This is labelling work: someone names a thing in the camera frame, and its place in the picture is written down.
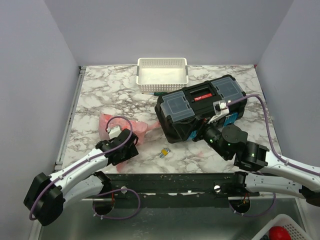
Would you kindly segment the pink plastic bag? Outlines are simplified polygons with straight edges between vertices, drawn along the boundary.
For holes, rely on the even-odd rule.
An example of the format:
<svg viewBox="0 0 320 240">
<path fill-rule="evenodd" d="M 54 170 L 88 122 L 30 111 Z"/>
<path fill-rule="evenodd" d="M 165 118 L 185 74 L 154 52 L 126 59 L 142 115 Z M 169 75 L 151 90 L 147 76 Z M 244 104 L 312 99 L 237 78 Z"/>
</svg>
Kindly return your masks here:
<svg viewBox="0 0 320 240">
<path fill-rule="evenodd" d="M 112 115 L 104 114 L 104 113 L 102 113 L 99 116 L 98 134 L 99 134 L 100 140 L 110 140 L 112 134 L 109 133 L 109 130 L 116 126 L 119 126 L 121 130 L 130 129 L 129 123 L 122 118 L 113 119 L 107 126 L 108 121 L 112 117 L 113 117 Z M 160 127 L 159 121 L 153 124 L 147 124 L 146 122 L 136 121 L 136 120 L 130 120 L 130 122 L 133 127 L 133 133 L 136 134 L 136 136 L 138 137 L 138 142 L 137 142 L 138 145 L 142 145 L 144 143 L 144 138 L 147 132 Z"/>
</svg>

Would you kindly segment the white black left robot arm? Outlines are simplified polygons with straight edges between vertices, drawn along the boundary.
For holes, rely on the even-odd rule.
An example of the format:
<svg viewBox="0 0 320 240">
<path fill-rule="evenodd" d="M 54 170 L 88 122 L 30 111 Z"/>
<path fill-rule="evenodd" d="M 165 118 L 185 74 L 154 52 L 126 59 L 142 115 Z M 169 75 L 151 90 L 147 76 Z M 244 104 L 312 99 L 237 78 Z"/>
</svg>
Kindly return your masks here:
<svg viewBox="0 0 320 240">
<path fill-rule="evenodd" d="M 138 136 L 124 129 L 111 140 L 99 141 L 87 155 L 68 167 L 46 175 L 36 175 L 24 198 L 29 219 L 42 226 L 53 223 L 63 210 L 88 197 L 107 197 L 116 192 L 101 169 L 116 166 L 137 156 Z"/>
</svg>

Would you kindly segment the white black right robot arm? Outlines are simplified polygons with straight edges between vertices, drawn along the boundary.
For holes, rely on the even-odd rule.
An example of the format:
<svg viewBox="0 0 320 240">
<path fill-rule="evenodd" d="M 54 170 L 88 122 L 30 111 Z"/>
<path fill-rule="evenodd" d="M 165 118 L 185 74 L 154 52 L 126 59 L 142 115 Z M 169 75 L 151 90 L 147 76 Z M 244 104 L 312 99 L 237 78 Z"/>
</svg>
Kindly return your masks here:
<svg viewBox="0 0 320 240">
<path fill-rule="evenodd" d="M 320 169 L 278 154 L 273 147 L 248 140 L 248 133 L 234 124 L 222 129 L 210 120 L 186 121 L 195 133 L 192 140 L 205 141 L 225 161 L 240 170 L 227 183 L 215 185 L 216 194 L 240 197 L 250 193 L 281 193 L 320 205 Z"/>
</svg>

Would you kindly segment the black toolbox clear lids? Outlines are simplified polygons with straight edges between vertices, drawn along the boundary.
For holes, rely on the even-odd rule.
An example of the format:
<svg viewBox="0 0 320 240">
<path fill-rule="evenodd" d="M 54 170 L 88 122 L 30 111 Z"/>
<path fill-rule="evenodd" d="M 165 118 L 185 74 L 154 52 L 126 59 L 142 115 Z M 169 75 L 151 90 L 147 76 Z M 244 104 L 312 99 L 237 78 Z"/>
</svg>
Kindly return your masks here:
<svg viewBox="0 0 320 240">
<path fill-rule="evenodd" d="M 162 94 L 154 110 L 167 141 L 174 144 L 196 136 L 202 123 L 215 115 L 215 102 L 233 102 L 244 96 L 246 92 L 228 74 Z"/>
</svg>

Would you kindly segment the white perforated plastic basket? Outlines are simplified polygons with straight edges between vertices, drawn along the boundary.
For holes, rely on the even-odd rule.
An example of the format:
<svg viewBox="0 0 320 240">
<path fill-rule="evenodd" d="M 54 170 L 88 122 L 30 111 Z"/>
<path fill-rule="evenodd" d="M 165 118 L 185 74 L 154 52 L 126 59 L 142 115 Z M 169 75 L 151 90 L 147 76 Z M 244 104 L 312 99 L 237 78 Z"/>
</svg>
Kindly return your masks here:
<svg viewBox="0 0 320 240">
<path fill-rule="evenodd" d="M 136 84 L 143 93 L 172 92 L 189 83 L 184 57 L 141 57 L 137 60 Z"/>
</svg>

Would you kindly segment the red ball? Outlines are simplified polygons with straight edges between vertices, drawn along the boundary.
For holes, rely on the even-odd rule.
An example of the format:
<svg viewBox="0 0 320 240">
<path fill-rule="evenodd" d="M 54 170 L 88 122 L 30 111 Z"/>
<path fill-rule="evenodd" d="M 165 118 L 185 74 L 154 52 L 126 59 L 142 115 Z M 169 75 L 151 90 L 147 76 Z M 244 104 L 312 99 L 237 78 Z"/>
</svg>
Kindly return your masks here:
<svg viewBox="0 0 320 240">
<path fill-rule="evenodd" d="M 268 231 L 270 240 L 291 240 L 289 232 L 282 226 L 274 226 Z"/>
</svg>

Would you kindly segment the white basket bottom right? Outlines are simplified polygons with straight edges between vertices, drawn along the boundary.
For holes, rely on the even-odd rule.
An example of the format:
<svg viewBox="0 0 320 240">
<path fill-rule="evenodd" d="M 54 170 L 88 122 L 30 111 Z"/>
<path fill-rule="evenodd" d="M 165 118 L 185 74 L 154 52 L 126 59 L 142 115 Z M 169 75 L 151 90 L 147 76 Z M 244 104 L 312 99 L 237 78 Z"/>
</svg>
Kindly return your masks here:
<svg viewBox="0 0 320 240">
<path fill-rule="evenodd" d="M 272 227 L 283 227 L 292 240 L 311 240 L 312 238 L 288 215 L 279 214 L 270 220 L 251 240 L 260 240 L 268 236 Z"/>
</svg>

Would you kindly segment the green handled screwdriver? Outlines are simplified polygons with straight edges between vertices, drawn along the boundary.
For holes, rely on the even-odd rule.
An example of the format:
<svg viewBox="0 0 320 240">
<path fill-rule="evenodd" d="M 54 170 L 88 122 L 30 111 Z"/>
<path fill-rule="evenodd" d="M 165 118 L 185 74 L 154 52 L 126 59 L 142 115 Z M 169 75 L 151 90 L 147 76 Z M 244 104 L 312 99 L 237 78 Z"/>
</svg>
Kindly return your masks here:
<svg viewBox="0 0 320 240">
<path fill-rule="evenodd" d="M 144 95 L 161 96 L 167 94 L 167 92 L 143 92 Z"/>
</svg>

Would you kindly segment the aluminium rail left edge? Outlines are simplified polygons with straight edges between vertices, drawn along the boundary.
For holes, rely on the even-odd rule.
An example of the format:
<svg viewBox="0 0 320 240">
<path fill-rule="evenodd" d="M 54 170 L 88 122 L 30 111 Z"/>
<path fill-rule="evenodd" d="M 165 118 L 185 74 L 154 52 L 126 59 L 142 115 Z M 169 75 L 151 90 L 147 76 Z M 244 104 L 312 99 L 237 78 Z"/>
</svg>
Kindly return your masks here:
<svg viewBox="0 0 320 240">
<path fill-rule="evenodd" d="M 87 67 L 86 66 L 80 66 L 79 67 L 79 75 L 78 75 L 78 79 L 77 79 L 77 83 L 76 83 L 76 87 L 75 87 L 75 92 L 72 98 L 72 102 L 71 102 L 71 106 L 69 109 L 69 113 L 68 113 L 68 118 L 67 118 L 67 122 L 65 125 L 65 129 L 63 132 L 63 137 L 62 137 L 62 141 L 59 147 L 59 151 L 57 154 L 57 158 L 55 161 L 55 165 L 54 165 L 54 169 L 58 169 L 60 170 L 63 166 L 63 161 L 64 161 L 64 157 L 65 157 L 65 152 L 66 152 L 66 148 L 69 142 L 69 137 L 70 137 L 70 133 L 71 133 L 71 128 L 72 128 L 72 124 L 73 124 L 73 120 L 74 120 L 74 116 L 75 116 L 75 112 L 76 112 L 76 108 L 77 108 L 77 104 L 79 101 L 79 97 L 80 97 L 80 93 L 81 93 L 81 88 L 82 88 L 82 84 L 83 84 L 83 80 L 85 77 L 85 72 L 86 72 Z"/>
</svg>

